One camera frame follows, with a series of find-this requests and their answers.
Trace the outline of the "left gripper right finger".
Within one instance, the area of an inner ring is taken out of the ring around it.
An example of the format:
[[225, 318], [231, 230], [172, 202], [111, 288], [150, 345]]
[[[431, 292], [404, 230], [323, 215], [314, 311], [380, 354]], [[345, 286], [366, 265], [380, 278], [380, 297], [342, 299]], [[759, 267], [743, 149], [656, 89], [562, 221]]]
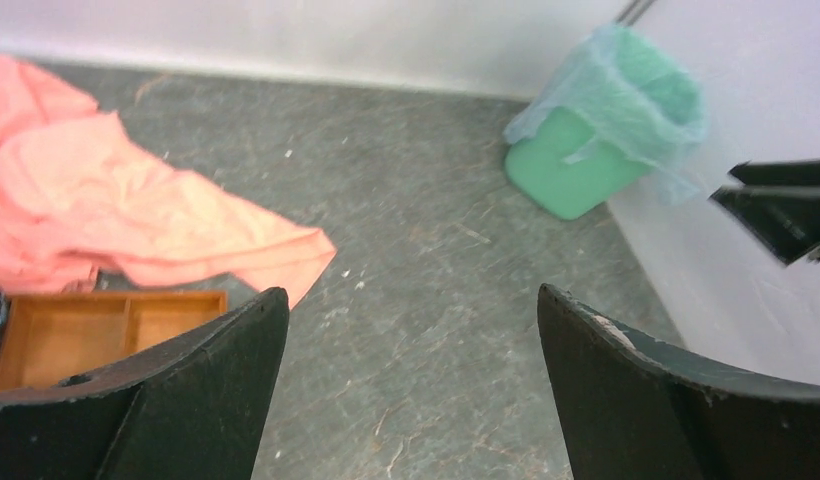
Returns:
[[577, 479], [820, 479], [820, 385], [660, 341], [544, 284], [537, 323]]

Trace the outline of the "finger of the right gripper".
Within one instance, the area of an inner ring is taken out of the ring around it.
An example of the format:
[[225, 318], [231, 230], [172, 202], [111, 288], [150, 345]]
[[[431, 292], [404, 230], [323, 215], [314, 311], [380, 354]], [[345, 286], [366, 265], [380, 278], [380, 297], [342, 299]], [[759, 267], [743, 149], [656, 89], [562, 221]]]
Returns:
[[783, 265], [820, 263], [820, 186], [721, 187], [710, 199]]
[[820, 158], [785, 162], [746, 162], [728, 175], [748, 186], [820, 187]]

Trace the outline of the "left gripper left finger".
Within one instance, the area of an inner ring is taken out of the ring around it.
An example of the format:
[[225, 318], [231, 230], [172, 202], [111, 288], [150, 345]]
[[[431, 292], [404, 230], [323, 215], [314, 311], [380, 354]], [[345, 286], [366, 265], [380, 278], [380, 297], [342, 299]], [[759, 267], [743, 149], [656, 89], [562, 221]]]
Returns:
[[44, 388], [0, 392], [0, 479], [248, 479], [286, 345], [284, 289]]

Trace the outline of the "blue plastic trash bag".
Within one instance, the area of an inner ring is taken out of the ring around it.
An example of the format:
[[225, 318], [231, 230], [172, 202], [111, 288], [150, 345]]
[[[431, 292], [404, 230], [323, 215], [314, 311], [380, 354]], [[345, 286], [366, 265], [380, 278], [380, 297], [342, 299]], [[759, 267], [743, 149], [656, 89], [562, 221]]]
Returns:
[[698, 194], [681, 165], [707, 135], [702, 90], [678, 62], [634, 30], [619, 24], [594, 30], [505, 127], [506, 141], [534, 138], [558, 108], [579, 116], [629, 160], [651, 168], [665, 202], [679, 204]]

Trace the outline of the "green trash bin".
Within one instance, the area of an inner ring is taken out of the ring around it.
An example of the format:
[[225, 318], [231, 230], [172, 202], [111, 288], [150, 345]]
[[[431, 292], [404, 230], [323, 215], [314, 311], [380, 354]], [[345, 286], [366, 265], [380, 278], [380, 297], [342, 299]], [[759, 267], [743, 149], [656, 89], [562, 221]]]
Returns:
[[657, 186], [651, 168], [629, 160], [619, 148], [599, 139], [579, 116], [563, 108], [551, 113], [534, 138], [507, 144], [504, 168], [508, 178], [564, 220], [583, 216], [642, 177], [650, 177], [655, 189]]

